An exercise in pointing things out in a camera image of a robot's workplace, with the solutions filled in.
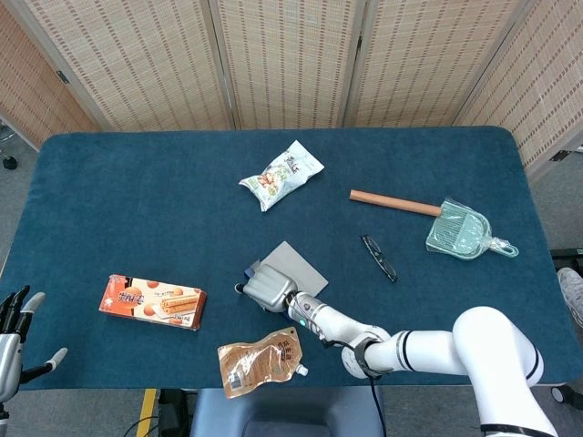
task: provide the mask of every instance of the brown pouch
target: brown pouch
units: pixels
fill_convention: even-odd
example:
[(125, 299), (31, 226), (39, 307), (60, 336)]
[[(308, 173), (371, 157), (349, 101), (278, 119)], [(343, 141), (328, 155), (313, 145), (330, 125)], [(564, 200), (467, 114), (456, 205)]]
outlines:
[(265, 382), (284, 382), (301, 366), (302, 348), (295, 328), (277, 330), (255, 343), (232, 343), (218, 348), (222, 385), (228, 398), (255, 390)]

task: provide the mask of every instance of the black glasses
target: black glasses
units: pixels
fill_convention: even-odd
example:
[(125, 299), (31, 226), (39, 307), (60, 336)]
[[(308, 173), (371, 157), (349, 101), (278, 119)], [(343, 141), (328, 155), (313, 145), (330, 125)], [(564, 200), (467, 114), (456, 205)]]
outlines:
[(381, 251), (381, 248), (379, 248), (379, 245), (376, 244), (376, 241), (374, 241), (373, 238), (368, 234), (361, 235), (361, 240), (371, 255), (373, 255), (374, 260), (379, 265), (384, 274), (392, 282), (395, 282), (397, 280), (397, 272), (394, 271), (393, 266), (389, 264), (389, 261), (385, 259), (384, 254)]

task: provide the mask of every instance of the gray chair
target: gray chair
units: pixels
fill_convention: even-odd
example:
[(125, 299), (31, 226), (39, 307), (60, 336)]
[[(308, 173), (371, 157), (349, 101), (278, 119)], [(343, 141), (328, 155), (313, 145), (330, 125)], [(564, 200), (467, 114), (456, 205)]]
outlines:
[[(383, 398), (376, 389), (381, 409)], [(227, 399), (223, 389), (199, 390), (190, 437), (382, 436), (371, 388), (263, 386)]]

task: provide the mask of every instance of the shoe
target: shoe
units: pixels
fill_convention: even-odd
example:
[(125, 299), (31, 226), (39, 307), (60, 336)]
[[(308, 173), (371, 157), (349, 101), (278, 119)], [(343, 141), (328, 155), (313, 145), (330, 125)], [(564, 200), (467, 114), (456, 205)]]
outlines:
[(569, 267), (559, 270), (557, 276), (563, 292), (563, 299), (577, 325), (583, 328), (583, 278)]

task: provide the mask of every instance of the blue tablecloth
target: blue tablecloth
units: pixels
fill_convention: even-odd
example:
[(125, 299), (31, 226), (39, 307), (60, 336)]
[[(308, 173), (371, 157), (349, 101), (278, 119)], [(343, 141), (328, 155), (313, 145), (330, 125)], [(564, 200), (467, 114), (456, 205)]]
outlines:
[[(325, 170), (270, 209), (237, 183), (294, 140)], [(439, 205), (450, 196), (519, 247), (462, 261), (427, 252), (433, 219), (348, 199), (351, 188)], [(390, 283), (359, 236), (371, 234), (399, 273)], [(43, 146), (0, 282), (46, 292), (25, 366), (62, 346), (57, 371), (29, 388), (219, 387), (217, 348), (289, 326), (233, 291), (242, 271), (287, 240), (330, 281), (320, 298), (366, 323), (451, 330), (476, 305), (501, 309), (540, 348), (543, 381), (583, 369), (547, 244), (511, 135), (496, 127), (72, 134)], [(97, 311), (112, 273), (201, 287), (197, 332)], [(309, 376), (290, 385), (358, 383), (340, 350), (299, 330)], [(399, 372), (386, 384), (468, 383)]]

